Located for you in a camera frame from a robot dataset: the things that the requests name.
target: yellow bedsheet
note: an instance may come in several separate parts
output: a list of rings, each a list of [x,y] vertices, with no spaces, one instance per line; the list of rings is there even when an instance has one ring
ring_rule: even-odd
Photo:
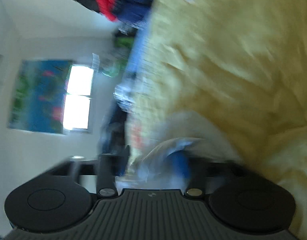
[[[155,0],[151,26],[133,145],[198,112],[293,194],[290,230],[307,239],[307,0]]]

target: bed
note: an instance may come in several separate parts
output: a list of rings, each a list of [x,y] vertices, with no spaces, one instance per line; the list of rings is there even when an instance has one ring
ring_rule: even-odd
[[[155,0],[127,136],[131,160],[172,113],[210,120],[291,192],[307,240],[307,0]]]

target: window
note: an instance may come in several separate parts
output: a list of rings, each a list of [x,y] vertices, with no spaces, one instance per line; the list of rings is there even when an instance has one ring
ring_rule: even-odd
[[[89,127],[91,86],[94,71],[85,65],[72,65],[64,104],[63,128],[85,130]]]

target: ribbed gray panel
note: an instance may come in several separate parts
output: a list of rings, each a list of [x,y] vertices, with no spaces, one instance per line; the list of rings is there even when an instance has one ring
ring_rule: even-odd
[[[6,240],[296,240],[287,231],[252,236],[218,222],[201,201],[180,191],[131,190],[101,200],[79,225],[58,233],[13,230]]]

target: window frame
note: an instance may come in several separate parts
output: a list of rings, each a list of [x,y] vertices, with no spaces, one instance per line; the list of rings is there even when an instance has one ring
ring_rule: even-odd
[[[71,67],[73,66],[82,66],[82,67],[88,67],[90,69],[92,69],[92,66],[90,64],[72,64]],[[65,127],[63,127],[63,133],[64,134],[68,134],[70,132],[79,132],[79,133],[88,133],[88,134],[91,134],[93,132],[93,122],[91,122],[91,120],[94,119],[94,104],[95,104],[95,92],[94,92],[94,83],[95,83],[95,70],[93,70],[93,75],[92,75],[92,80],[91,80],[91,89],[90,89],[90,96],[86,96],[86,95],[77,95],[77,96],[83,96],[83,97],[86,97],[86,98],[89,98],[90,99],[90,105],[89,105],[89,115],[88,115],[88,128],[85,129],[85,128],[72,128],[72,130],[68,130],[66,129]]]

